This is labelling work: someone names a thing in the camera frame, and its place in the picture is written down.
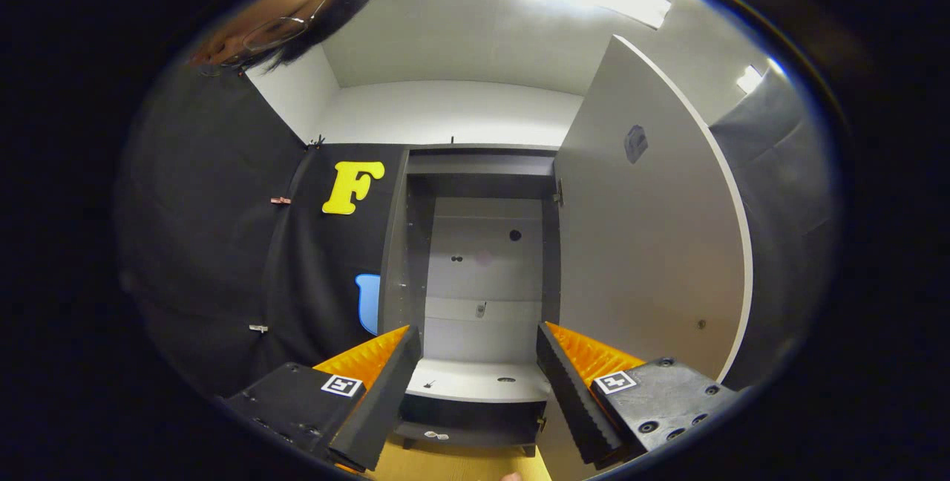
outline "wooden floor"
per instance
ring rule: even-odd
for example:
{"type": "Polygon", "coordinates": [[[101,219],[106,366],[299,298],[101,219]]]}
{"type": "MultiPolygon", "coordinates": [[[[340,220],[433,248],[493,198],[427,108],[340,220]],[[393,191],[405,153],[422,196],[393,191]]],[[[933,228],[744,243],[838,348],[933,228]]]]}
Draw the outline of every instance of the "wooden floor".
{"type": "Polygon", "coordinates": [[[512,471],[523,481],[551,481],[540,451],[525,457],[522,448],[459,448],[417,442],[403,450],[401,438],[386,441],[379,464],[366,477],[377,481],[499,481],[512,471]]]}

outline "cabinet door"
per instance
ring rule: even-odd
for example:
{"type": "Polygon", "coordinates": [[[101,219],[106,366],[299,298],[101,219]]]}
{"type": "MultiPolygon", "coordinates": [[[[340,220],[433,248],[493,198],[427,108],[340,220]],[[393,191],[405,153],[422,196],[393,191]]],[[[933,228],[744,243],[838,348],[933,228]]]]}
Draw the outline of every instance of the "cabinet door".
{"type": "MultiPolygon", "coordinates": [[[[745,211],[706,123],[618,36],[557,152],[555,174],[563,191],[560,325],[722,380],[749,315],[745,211]]],[[[569,433],[553,397],[547,413],[555,419],[539,436],[540,453],[568,460],[569,433]]],[[[554,481],[594,472],[574,466],[557,465],[564,475],[549,470],[554,481]]]]}

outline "black hair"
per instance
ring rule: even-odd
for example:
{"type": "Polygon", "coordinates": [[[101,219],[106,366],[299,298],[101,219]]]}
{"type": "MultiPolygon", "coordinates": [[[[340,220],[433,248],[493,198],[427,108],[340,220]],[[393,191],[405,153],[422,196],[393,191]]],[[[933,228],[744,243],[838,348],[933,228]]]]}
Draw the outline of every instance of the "black hair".
{"type": "Polygon", "coordinates": [[[322,8],[322,10],[316,14],[316,17],[313,19],[307,31],[291,41],[285,42],[285,44],[280,47],[255,54],[251,58],[248,58],[242,65],[245,68],[252,68],[252,66],[263,64],[269,61],[269,59],[272,59],[272,64],[267,68],[267,71],[270,72],[279,65],[288,65],[290,62],[294,62],[306,54],[309,49],[321,44],[323,41],[326,41],[326,38],[335,34],[335,32],[349,22],[354,15],[359,13],[360,10],[363,10],[363,7],[365,7],[369,1],[370,0],[329,0],[327,7],[322,8]]]}

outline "yellow letter f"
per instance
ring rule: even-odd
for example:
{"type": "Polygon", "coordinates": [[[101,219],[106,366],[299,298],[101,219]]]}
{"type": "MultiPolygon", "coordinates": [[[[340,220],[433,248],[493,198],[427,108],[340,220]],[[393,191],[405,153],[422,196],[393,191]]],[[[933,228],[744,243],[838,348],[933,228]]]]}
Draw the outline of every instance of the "yellow letter f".
{"type": "Polygon", "coordinates": [[[356,194],[356,200],[363,200],[370,192],[370,174],[373,179],[382,179],[386,169],[381,162],[340,162],[336,166],[336,181],[330,192],[330,199],[323,203],[326,214],[352,214],[356,204],[350,202],[350,194],[356,194]]]}

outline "white ceiling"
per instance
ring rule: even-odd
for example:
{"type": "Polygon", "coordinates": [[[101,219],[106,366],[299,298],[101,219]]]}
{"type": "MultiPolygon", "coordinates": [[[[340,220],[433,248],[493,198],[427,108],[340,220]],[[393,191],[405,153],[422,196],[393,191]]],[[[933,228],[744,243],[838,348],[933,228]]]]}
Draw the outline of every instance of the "white ceiling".
{"type": "Polygon", "coordinates": [[[371,0],[323,43],[342,88],[457,79],[587,92],[607,42],[627,38],[707,121],[744,93],[736,79],[766,57],[699,0],[669,0],[661,28],[566,0],[371,0]]]}

